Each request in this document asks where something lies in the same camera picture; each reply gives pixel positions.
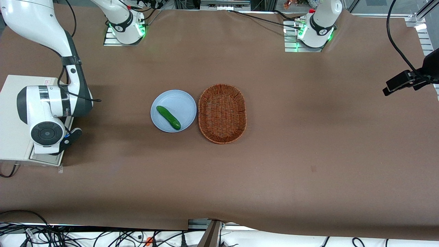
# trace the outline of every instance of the brown table cover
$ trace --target brown table cover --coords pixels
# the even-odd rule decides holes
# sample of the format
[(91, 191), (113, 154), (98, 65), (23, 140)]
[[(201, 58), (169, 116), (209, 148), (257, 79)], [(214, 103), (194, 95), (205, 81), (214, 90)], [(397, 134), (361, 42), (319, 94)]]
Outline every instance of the brown table cover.
[[(69, 8), (55, 9), (71, 32)], [(431, 85), (384, 97), (385, 81), (408, 69), (384, 18), (345, 11), (322, 53), (286, 53), (282, 27), (226, 11), (163, 11), (137, 47), (104, 47), (104, 15), (74, 9), (74, 41), (102, 102), (75, 119), (84, 134), (65, 152), (63, 174), (21, 167), (0, 179), (2, 211), (64, 224), (184, 229), (212, 217), (288, 234), (439, 239), (439, 102)], [(391, 24), (421, 66), (416, 30)], [(0, 58), (1, 83), (61, 71), (55, 53), (10, 29)], [(197, 120), (175, 134), (153, 125), (160, 93), (181, 89), (197, 101), (217, 83), (246, 100), (236, 142), (209, 142)]]

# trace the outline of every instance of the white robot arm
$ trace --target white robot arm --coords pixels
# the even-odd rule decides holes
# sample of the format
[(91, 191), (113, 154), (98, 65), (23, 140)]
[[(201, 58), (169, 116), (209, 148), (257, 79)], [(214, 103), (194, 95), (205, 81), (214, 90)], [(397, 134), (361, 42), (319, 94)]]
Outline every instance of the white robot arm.
[(91, 0), (105, 14), (117, 40), (137, 44), (145, 36), (145, 20), (141, 12), (128, 9), (123, 0)]
[(340, 0), (320, 0), (315, 13), (308, 13), (298, 19), (297, 38), (309, 47), (322, 47), (334, 31), (334, 23), (342, 12)]
[(35, 153), (59, 153), (81, 135), (67, 135), (59, 117), (84, 116), (93, 107), (81, 59), (70, 34), (58, 23), (51, 0), (0, 0), (7, 25), (17, 34), (56, 52), (71, 83), (67, 86), (28, 86), (17, 96), (20, 119), (29, 125)]

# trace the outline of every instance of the oval woven basket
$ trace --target oval woven basket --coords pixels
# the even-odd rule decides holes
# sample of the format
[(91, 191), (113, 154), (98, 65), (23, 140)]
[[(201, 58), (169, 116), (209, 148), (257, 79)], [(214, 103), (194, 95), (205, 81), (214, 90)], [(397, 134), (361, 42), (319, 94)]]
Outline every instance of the oval woven basket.
[(201, 133), (214, 143), (236, 141), (247, 127), (244, 96), (231, 85), (208, 87), (198, 101), (198, 124)]

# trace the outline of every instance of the light blue plate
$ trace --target light blue plate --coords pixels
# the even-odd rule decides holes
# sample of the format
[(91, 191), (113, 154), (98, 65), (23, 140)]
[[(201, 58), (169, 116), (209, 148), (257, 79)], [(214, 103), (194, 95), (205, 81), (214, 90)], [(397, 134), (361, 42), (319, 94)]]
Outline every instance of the light blue plate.
[[(161, 105), (180, 122), (181, 129), (172, 128), (171, 124), (157, 111), (156, 107)], [(164, 132), (179, 132), (194, 121), (197, 115), (197, 104), (194, 98), (185, 91), (169, 90), (159, 95), (151, 106), (151, 119), (154, 125)]]

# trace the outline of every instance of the green cucumber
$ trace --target green cucumber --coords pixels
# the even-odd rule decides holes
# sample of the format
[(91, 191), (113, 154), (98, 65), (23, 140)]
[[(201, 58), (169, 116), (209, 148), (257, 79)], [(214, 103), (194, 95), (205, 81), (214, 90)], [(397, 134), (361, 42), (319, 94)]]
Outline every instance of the green cucumber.
[(179, 130), (181, 129), (180, 122), (175, 118), (165, 107), (158, 105), (156, 107), (157, 111), (171, 124), (172, 128)]

